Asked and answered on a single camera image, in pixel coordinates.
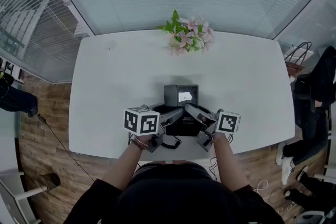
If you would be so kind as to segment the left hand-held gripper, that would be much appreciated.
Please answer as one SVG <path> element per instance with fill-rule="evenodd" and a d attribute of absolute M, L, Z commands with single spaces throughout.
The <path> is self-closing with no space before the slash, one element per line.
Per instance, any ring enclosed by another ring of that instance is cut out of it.
<path fill-rule="evenodd" d="M 149 135 L 149 142 L 142 143 L 142 146 L 151 153 L 160 146 L 175 150 L 182 141 L 177 138 L 174 145 L 168 145 L 163 142 L 163 138 L 167 135 L 166 128 L 179 120 L 183 113 L 182 107 L 164 105 L 127 108 L 124 112 L 124 128 L 128 131 L 130 140 Z"/>

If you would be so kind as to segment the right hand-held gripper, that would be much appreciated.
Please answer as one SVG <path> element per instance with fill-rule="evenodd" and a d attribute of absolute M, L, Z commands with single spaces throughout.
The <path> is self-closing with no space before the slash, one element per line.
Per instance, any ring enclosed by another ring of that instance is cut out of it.
<path fill-rule="evenodd" d="M 185 111 L 198 121 L 202 127 L 197 135 L 197 143 L 205 150 L 212 147 L 215 134 L 233 135 L 239 129 L 241 115 L 219 109 L 216 113 L 206 112 L 201 107 L 186 104 Z"/>

